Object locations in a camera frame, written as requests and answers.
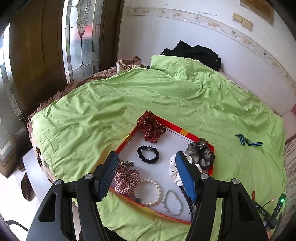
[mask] lime green blanket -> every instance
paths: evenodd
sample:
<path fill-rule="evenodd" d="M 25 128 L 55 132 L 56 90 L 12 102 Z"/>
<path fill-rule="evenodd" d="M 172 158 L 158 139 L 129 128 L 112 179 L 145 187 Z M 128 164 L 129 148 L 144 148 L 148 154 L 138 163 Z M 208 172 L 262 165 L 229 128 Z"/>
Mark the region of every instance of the lime green blanket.
<path fill-rule="evenodd" d="M 213 177 L 238 178 L 264 204 L 284 191 L 282 119 L 252 93 L 198 61 L 153 56 L 151 69 L 134 69 L 85 84 L 32 118 L 41 153 L 56 178 L 78 180 L 102 163 L 147 110 L 215 147 Z M 241 146 L 242 133 L 261 147 Z M 272 211 L 275 204 L 266 206 Z M 103 225 L 127 240 L 184 240 L 189 230 L 109 191 L 98 203 Z M 218 201 L 212 240 L 220 225 Z"/>

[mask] black hair tie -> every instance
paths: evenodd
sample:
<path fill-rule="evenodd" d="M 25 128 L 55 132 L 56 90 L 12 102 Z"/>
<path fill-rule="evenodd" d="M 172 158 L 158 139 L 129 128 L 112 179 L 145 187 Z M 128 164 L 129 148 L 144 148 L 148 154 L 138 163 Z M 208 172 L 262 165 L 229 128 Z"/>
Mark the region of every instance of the black hair tie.
<path fill-rule="evenodd" d="M 142 154 L 142 150 L 148 150 L 148 151 L 154 151 L 155 154 L 155 158 L 154 159 L 146 159 L 143 154 Z M 152 147 L 152 146 L 140 146 L 137 150 L 139 158 L 149 164 L 155 163 L 158 159 L 159 159 L 159 152 L 157 151 L 156 148 Z"/>

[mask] cable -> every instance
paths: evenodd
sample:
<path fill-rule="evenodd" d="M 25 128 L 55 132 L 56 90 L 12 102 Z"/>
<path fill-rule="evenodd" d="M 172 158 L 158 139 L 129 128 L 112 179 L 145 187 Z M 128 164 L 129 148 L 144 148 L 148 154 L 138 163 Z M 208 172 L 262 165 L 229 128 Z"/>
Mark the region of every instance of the cable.
<path fill-rule="evenodd" d="M 279 198 L 274 198 L 274 199 L 269 200 L 266 204 L 263 205 L 262 208 L 264 208 L 268 203 L 276 201 L 276 200 L 279 200 Z"/>
<path fill-rule="evenodd" d="M 264 208 L 268 203 L 270 203 L 271 201 L 269 200 L 266 204 L 263 205 L 262 208 Z"/>

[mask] white scrunchie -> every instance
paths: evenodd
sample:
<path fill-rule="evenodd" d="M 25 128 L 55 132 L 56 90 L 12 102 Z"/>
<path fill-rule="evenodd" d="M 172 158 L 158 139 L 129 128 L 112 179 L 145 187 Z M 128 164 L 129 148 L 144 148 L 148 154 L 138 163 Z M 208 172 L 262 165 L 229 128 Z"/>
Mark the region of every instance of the white scrunchie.
<path fill-rule="evenodd" d="M 191 156 L 184 154 L 188 160 L 189 163 L 192 163 Z M 202 172 L 202 169 L 200 168 L 199 164 L 196 164 L 197 168 L 200 172 Z M 170 158 L 170 177 L 174 183 L 177 183 L 178 186 L 183 186 L 183 183 L 181 181 L 180 174 L 178 173 L 177 167 L 176 167 L 176 154 L 172 155 Z"/>

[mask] white pearl bracelet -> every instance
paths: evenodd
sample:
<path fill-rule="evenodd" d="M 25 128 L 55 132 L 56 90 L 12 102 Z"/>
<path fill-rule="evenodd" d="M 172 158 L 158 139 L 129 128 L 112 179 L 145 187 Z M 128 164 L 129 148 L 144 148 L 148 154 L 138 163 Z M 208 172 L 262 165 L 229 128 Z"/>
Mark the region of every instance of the white pearl bracelet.
<path fill-rule="evenodd" d="M 155 199 L 154 202 L 149 202 L 149 203 L 146 202 L 146 203 L 144 203 L 138 198 L 136 190 L 137 190 L 137 187 L 139 186 L 140 183 L 152 183 L 156 187 L 156 189 L 157 189 L 157 198 Z M 159 202 L 160 198 L 161 198 L 161 188 L 159 187 L 157 182 L 155 182 L 155 181 L 153 181 L 151 179 L 144 178 L 144 179 L 141 179 L 139 181 L 139 184 L 136 186 L 135 191 L 134 191 L 134 195 L 136 196 L 136 201 L 138 200 L 139 203 L 141 203 L 142 205 L 145 205 L 145 206 L 153 206 L 153 205 L 157 204 Z"/>
<path fill-rule="evenodd" d="M 179 205 L 180 205 L 179 213 L 173 213 L 173 212 L 171 212 L 171 211 L 167 208 L 167 206 L 166 206 L 165 201 L 166 201 L 166 198 L 167 198 L 167 194 L 168 194 L 169 192 L 171 192 L 171 193 L 175 196 L 176 200 L 179 202 Z M 182 205 L 181 200 L 177 197 L 177 194 L 176 194 L 173 190 L 170 190 L 170 189 L 169 189 L 169 190 L 167 190 L 167 191 L 165 192 L 165 194 L 163 195 L 162 203 L 163 203 L 163 206 L 164 206 L 165 210 L 166 210 L 170 215 L 172 215 L 172 216 L 180 216 L 180 214 L 181 214 L 181 212 L 182 212 L 182 210 L 183 210 L 183 205 Z"/>

